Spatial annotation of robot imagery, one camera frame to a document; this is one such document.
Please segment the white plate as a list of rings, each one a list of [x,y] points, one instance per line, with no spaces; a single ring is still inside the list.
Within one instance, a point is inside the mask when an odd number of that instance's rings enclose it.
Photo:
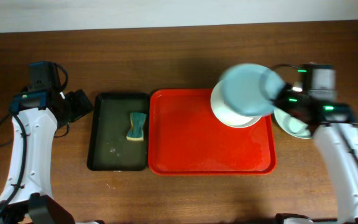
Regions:
[[[223,99],[222,81],[219,81],[213,88],[210,105],[215,117],[221,123],[232,128],[248,128],[261,119],[261,116],[243,116],[230,109]]]

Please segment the light blue plate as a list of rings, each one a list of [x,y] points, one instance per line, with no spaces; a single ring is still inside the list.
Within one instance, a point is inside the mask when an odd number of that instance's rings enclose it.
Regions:
[[[220,78],[225,104],[243,116],[265,116],[273,113],[275,100],[285,86],[273,70],[254,63],[232,66]]]

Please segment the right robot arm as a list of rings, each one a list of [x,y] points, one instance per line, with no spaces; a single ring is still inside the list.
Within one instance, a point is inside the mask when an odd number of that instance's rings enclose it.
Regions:
[[[308,126],[333,185],[338,223],[358,223],[358,121],[345,103],[327,96],[311,96],[280,87],[273,97],[276,108]]]

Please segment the mint green plate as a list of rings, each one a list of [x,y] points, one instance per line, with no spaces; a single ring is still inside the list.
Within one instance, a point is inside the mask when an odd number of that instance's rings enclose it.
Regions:
[[[311,132],[306,123],[290,116],[279,108],[274,109],[273,115],[277,124],[289,135],[300,139],[311,139]]]

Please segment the red plastic tray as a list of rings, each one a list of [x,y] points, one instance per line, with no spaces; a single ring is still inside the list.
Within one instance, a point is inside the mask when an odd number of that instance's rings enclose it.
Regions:
[[[150,98],[149,168],[158,175],[267,175],[277,165],[272,120],[221,123],[210,89],[161,89]]]

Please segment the dark green plastic tray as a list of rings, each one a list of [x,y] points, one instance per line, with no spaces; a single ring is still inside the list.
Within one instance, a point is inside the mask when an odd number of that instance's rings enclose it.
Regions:
[[[100,93],[95,99],[87,166],[93,171],[140,171],[147,167],[149,95]],[[144,140],[128,141],[130,114],[147,115]]]

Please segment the green and yellow sponge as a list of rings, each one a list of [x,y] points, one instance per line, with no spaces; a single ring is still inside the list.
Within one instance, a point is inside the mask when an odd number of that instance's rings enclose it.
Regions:
[[[126,135],[128,141],[144,140],[144,124],[147,115],[145,113],[133,112],[130,114],[131,128]]]

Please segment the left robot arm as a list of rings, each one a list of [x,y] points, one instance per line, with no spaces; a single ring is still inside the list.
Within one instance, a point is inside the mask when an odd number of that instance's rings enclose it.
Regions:
[[[50,170],[56,130],[93,110],[82,89],[24,92],[9,106],[14,128],[12,156],[0,195],[0,223],[74,223],[73,216],[52,195]]]

